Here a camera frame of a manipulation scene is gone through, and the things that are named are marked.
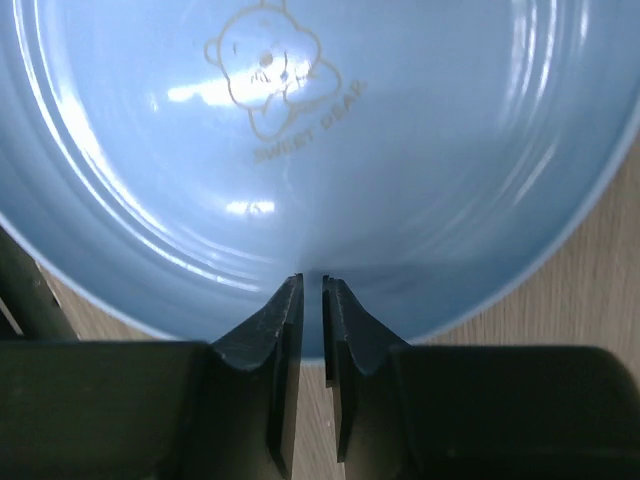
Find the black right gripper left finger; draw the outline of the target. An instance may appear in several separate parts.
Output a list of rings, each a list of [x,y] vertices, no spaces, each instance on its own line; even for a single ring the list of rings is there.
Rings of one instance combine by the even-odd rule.
[[[3,341],[5,479],[288,479],[304,283],[215,342]]]

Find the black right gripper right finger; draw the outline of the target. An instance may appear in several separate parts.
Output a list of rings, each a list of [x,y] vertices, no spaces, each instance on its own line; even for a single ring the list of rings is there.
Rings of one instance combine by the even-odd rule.
[[[326,384],[350,479],[635,479],[639,391],[586,346],[413,346],[322,284]]]

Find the blue plastic plate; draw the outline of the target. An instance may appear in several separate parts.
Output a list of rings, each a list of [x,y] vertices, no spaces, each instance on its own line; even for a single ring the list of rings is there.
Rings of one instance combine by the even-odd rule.
[[[566,240],[639,128],[635,1],[5,1],[1,223],[216,340],[302,274],[419,341]]]

